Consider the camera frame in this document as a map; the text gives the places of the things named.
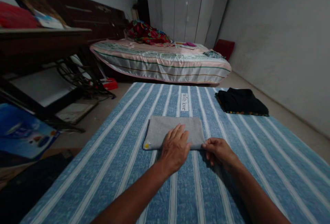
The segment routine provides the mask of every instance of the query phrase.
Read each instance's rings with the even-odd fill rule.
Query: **right hand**
[[[187,143],[189,131],[185,131],[186,125],[178,124],[167,134],[164,143],[160,162],[163,171],[168,176],[180,169],[185,163],[190,151],[191,143]]]
[[[224,139],[209,138],[202,147],[206,150],[206,158],[210,161],[211,166],[217,162],[223,164],[224,168],[231,172],[243,165]]]

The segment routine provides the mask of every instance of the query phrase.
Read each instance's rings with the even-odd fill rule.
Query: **mattress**
[[[219,89],[135,83],[22,223],[89,223],[158,157],[142,144],[151,115],[199,117],[205,139],[228,141],[292,223],[330,223],[330,167],[274,117],[227,114]],[[188,108],[181,109],[182,94]],[[138,223],[250,223],[233,179],[204,151],[161,187]]]
[[[133,77],[182,83],[219,83],[230,72],[223,58],[203,54],[197,44],[192,49],[175,45],[158,47],[127,40],[106,40],[91,45],[91,51],[110,68]]]

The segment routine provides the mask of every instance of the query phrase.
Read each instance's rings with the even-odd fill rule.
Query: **colorful floral cloth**
[[[132,21],[128,25],[128,34],[129,37],[133,38],[137,43],[146,43],[157,46],[172,46],[171,40],[164,32],[145,24],[143,21]]]

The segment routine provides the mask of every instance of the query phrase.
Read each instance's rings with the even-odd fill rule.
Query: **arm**
[[[135,223],[164,182],[184,164],[190,151],[185,125],[170,130],[162,155],[141,178],[116,198],[96,219],[97,223]]]
[[[210,138],[203,144],[203,148],[207,151],[206,157],[212,166],[216,162],[223,164],[233,176],[253,223],[290,223],[225,140]]]

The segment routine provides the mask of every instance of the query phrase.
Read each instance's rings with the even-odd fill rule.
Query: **blue packaging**
[[[59,132],[25,110],[0,104],[0,150],[38,160]]]

